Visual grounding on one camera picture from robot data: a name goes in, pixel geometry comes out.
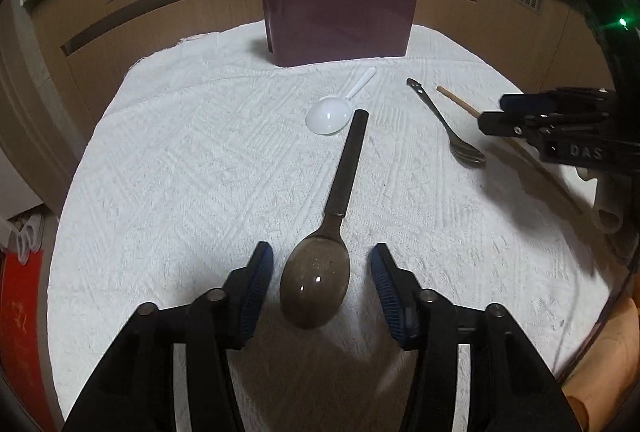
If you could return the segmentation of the gloved right hand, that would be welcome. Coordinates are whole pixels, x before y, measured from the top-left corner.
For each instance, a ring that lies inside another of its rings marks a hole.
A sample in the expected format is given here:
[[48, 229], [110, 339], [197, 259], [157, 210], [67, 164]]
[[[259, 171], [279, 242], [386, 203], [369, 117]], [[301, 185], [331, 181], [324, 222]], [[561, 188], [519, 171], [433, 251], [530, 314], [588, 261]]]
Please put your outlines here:
[[577, 173], [584, 182], [597, 182], [591, 221], [604, 233], [616, 258], [629, 266], [639, 247], [639, 230], [631, 217], [631, 178], [585, 168], [577, 168]]

